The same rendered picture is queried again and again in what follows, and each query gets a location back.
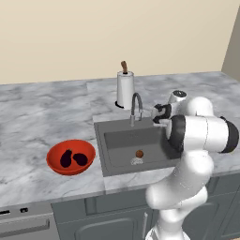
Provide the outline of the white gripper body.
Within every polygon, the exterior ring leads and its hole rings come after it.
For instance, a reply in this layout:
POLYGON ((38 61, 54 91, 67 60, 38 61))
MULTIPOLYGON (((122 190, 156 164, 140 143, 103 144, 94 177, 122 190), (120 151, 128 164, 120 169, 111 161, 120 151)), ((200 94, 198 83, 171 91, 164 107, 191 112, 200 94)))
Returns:
POLYGON ((166 126, 169 122, 172 113, 172 106, 170 104, 157 104, 151 111, 151 117, 156 125, 166 126))

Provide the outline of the grey curved sink tap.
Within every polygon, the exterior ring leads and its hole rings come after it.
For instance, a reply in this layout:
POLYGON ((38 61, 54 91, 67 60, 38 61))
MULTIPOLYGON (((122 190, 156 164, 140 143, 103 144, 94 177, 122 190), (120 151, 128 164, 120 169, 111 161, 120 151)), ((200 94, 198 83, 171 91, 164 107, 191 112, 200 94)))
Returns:
POLYGON ((142 121, 143 118, 143 102, 139 93, 134 93, 131 100, 131 109, 130 109, 130 125, 134 127, 135 123, 135 107, 139 105, 139 121, 142 121))

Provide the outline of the grey kitchen sink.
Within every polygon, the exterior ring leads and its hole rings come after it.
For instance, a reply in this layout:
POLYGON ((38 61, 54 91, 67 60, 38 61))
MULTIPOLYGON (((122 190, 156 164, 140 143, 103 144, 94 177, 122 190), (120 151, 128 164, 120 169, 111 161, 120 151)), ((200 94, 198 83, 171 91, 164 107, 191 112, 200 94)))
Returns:
POLYGON ((103 176, 137 173, 174 167, 181 154, 168 143, 164 127, 155 127, 150 117, 96 122, 94 124, 103 176), (136 157, 142 150, 143 157, 136 157))

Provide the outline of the red bowl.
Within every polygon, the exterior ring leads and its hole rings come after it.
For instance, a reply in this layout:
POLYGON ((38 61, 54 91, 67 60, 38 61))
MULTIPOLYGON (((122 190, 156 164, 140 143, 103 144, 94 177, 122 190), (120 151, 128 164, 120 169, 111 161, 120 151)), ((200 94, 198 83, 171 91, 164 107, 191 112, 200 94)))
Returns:
POLYGON ((90 142, 83 140, 66 140, 56 144, 49 150, 46 161, 49 167, 56 173, 60 173, 62 175, 76 175, 87 170, 93 163, 95 156, 96 150, 90 142), (71 164, 69 167, 64 168, 60 164, 60 158, 68 149, 72 151, 71 164), (85 166, 78 165, 73 159, 73 156, 78 153, 82 153, 87 156, 88 161, 85 166))

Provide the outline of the white paper towel roll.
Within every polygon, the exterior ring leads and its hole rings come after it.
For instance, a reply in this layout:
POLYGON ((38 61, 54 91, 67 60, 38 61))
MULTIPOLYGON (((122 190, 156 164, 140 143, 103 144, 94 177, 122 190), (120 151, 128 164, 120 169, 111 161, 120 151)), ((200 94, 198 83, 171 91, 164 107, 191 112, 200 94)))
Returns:
POLYGON ((117 73, 117 95, 115 105, 124 110, 131 109, 132 96, 135 92, 134 73, 128 70, 127 62, 121 62, 122 70, 117 73))

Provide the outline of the dark purple eggplant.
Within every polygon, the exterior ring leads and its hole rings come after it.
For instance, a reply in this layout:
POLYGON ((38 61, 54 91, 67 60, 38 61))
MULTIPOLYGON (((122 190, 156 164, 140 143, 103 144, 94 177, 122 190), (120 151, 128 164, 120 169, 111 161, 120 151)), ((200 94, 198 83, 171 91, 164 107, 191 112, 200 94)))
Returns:
POLYGON ((60 164, 62 167, 67 168, 71 164, 72 151, 68 149, 60 158, 60 164))
POLYGON ((85 154, 78 153, 73 156, 73 159, 77 162, 80 166, 85 166, 87 164, 88 158, 85 154))

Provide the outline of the grey false drawer front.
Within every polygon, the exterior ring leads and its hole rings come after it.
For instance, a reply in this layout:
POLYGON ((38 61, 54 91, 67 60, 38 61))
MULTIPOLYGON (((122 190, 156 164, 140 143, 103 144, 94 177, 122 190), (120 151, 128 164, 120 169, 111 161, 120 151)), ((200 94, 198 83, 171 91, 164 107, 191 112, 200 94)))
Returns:
POLYGON ((117 210, 146 206, 145 190, 131 190, 87 198, 84 200, 87 216, 117 210))

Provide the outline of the grey cupboard door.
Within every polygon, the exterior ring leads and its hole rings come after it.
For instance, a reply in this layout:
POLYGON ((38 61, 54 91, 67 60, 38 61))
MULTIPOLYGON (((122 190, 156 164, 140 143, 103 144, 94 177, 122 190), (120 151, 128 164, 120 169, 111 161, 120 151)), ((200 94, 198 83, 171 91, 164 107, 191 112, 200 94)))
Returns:
POLYGON ((91 223, 75 232, 76 240, 133 240, 134 221, 119 218, 91 223))
POLYGON ((183 230, 190 240, 209 240, 213 220, 218 212, 218 205, 207 202, 192 211, 184 220, 183 230))

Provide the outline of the grey dishwasher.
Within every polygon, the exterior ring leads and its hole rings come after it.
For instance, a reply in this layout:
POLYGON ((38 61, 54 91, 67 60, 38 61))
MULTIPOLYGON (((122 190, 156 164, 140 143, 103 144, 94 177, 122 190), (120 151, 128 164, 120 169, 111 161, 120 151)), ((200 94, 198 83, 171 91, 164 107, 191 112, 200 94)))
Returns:
POLYGON ((0 207, 0 240, 60 240, 51 205, 0 207))

